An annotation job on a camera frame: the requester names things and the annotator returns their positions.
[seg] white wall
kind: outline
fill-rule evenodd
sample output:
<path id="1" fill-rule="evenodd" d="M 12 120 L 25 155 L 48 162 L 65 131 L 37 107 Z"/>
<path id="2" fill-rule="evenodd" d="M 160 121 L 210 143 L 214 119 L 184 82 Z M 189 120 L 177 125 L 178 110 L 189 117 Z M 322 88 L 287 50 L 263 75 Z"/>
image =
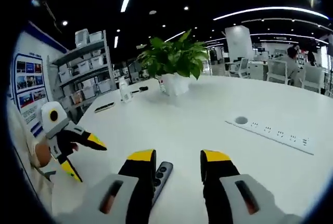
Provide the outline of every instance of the white wall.
<path id="1" fill-rule="evenodd" d="M 254 53 L 252 50 L 250 30 L 248 28 L 243 25 L 226 28 L 225 34 L 231 61 L 238 57 L 245 57 L 249 60 L 253 60 Z"/>

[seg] black ceiling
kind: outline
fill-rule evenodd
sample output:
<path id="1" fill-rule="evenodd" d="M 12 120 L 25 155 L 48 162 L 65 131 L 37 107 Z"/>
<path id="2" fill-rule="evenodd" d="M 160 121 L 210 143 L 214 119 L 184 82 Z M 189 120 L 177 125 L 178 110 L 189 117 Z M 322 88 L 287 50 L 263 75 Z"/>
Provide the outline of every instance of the black ceiling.
<path id="1" fill-rule="evenodd" d="M 114 62 L 135 57 L 136 46 L 147 44 L 149 36 L 167 39 L 175 34 L 192 29 L 196 41 L 223 38 L 221 31 L 233 24 L 258 18 L 301 19 L 330 27 L 330 20 L 297 11 L 270 10 L 256 11 L 213 21 L 213 18 L 232 12 L 269 6 L 300 7 L 333 17 L 330 0 L 130 0 L 126 12 L 120 13 L 123 0 L 42 0 L 47 2 L 61 33 L 54 26 L 54 20 L 45 6 L 32 7 L 29 18 L 68 49 L 75 48 L 75 31 L 87 28 L 89 32 L 107 31 L 111 59 Z M 68 20 L 66 27 L 62 20 Z M 289 33 L 319 38 L 328 31 L 302 22 L 265 20 L 244 23 L 251 33 Z M 119 36 L 117 49 L 113 48 L 114 37 Z M 305 45 L 316 46 L 310 39 L 292 37 Z"/>

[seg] display board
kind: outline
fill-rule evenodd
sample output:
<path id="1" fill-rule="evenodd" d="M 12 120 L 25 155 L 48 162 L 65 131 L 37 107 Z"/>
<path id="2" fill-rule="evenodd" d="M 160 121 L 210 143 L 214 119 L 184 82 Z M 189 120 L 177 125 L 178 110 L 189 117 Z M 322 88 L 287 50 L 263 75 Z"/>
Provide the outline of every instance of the display board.
<path id="1" fill-rule="evenodd" d="M 28 129 L 36 137 L 42 130 L 39 108 L 48 102 L 45 88 L 43 60 L 38 54 L 16 54 L 12 71 L 15 104 Z"/>

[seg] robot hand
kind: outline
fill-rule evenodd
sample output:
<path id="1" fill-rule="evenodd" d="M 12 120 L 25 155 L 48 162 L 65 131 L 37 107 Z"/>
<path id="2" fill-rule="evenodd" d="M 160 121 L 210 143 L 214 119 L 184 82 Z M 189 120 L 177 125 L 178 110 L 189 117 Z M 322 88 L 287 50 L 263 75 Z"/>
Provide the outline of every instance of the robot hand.
<path id="1" fill-rule="evenodd" d="M 58 102 L 44 104 L 41 107 L 41 115 L 52 156 L 68 174 L 82 181 L 67 156 L 76 149 L 76 142 L 94 150 L 107 150 L 105 144 L 92 133 L 70 121 Z"/>

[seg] person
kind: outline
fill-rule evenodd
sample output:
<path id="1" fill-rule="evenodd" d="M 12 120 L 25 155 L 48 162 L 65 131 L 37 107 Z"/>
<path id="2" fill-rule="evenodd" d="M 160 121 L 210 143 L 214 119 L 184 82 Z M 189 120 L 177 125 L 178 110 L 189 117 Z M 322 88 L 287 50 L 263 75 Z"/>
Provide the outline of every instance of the person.
<path id="1" fill-rule="evenodd" d="M 36 192 L 45 209 L 52 214 L 53 184 L 39 170 L 46 166 L 52 157 L 46 137 L 40 142 L 37 141 L 10 100 L 7 100 L 7 124 L 17 158 L 26 171 L 26 181 L 33 187 L 32 191 Z"/>
<path id="2" fill-rule="evenodd" d="M 297 51 L 293 47 L 287 50 L 287 56 L 277 57 L 275 60 L 285 61 L 287 63 L 287 75 L 291 79 L 290 84 L 293 85 L 298 73 L 298 65 L 296 63 Z M 275 64 L 273 67 L 275 74 L 285 75 L 285 66 L 283 64 Z"/>
<path id="3" fill-rule="evenodd" d="M 316 59 L 311 51 L 308 52 L 308 61 L 310 65 L 312 65 L 313 67 L 315 66 Z"/>

